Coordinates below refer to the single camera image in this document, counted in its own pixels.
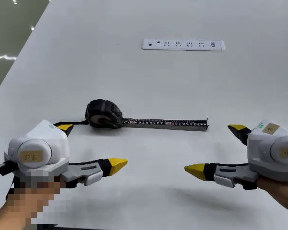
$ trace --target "floor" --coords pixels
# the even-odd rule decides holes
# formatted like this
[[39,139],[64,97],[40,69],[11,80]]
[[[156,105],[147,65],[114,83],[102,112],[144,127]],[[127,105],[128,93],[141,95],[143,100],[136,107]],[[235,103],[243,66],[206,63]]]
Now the floor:
[[51,0],[0,0],[0,84]]

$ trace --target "white table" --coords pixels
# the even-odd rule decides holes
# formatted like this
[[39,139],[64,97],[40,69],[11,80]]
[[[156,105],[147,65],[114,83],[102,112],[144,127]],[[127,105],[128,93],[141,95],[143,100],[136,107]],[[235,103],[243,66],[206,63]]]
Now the white table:
[[[141,50],[142,38],[221,39],[227,49]],[[288,229],[288,211],[265,192],[206,183],[183,168],[245,162],[227,124],[268,118],[288,127],[288,0],[51,1],[0,86],[0,163],[11,138],[43,119],[83,120],[99,98],[126,117],[208,117],[210,128],[76,127],[72,161],[129,162],[90,187],[63,190],[39,220],[112,230]],[[0,176],[0,206],[11,178]]]

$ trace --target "power strip switch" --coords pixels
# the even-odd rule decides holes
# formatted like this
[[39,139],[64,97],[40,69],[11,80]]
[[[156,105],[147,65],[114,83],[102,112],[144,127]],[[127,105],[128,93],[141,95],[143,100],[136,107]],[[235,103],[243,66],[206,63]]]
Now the power strip switch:
[[225,51],[222,40],[143,39],[142,49]]

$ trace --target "hand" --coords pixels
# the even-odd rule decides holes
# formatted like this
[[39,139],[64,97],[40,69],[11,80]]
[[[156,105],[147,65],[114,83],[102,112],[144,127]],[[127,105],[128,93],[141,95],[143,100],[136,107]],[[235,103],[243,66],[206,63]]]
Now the hand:
[[23,230],[31,224],[31,218],[37,217],[37,212],[43,211],[43,206],[54,199],[55,194],[65,187],[59,177],[55,182],[37,184],[37,188],[25,188],[20,183],[20,188],[14,188],[9,194],[5,204],[0,209],[0,230]]
[[24,213],[27,218],[36,218],[37,212],[42,212],[48,201],[64,187],[65,182],[60,177],[56,177],[55,182],[38,183],[37,188],[25,188],[25,184],[20,183],[20,188],[14,188],[13,194],[8,195],[5,206],[13,212]]
[[280,205],[288,209],[288,183],[277,182],[265,177],[257,180],[257,186],[267,191]]

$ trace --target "pixelated hand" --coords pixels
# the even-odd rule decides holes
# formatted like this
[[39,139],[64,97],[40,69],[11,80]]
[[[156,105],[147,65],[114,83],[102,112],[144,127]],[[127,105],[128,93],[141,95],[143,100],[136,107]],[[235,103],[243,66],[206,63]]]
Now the pixelated hand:
[[27,218],[36,218],[37,212],[42,212],[43,207],[54,199],[54,195],[65,187],[65,182],[56,177],[55,182],[38,183],[37,188],[25,188],[24,185],[20,183],[20,188],[14,188],[5,205],[13,212],[23,212]]

